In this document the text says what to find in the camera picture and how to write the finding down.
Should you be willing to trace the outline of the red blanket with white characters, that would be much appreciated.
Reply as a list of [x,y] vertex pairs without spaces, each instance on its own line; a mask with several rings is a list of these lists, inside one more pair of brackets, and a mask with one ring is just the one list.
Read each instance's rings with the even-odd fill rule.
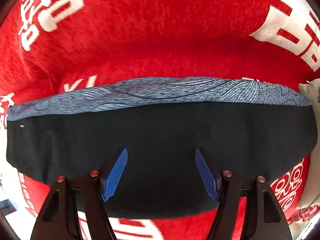
[[[265,179],[289,228],[318,214],[319,0],[1,0],[4,165],[13,167],[11,106],[132,79],[189,77],[279,84],[308,96],[315,148],[281,177]],[[29,229],[31,239],[56,180],[48,185],[15,169],[31,218],[1,213],[1,238]],[[107,216],[116,239],[207,239],[216,203],[178,218]]]

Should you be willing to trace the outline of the black pants with patterned waistband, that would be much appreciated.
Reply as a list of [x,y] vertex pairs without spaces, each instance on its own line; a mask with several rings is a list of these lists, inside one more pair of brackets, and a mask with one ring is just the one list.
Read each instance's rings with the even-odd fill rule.
[[195,164],[275,180],[316,146],[306,94],[286,86],[210,77],[141,78],[11,106],[7,161],[51,185],[76,179],[126,148],[127,166],[107,213],[178,218],[217,207]]

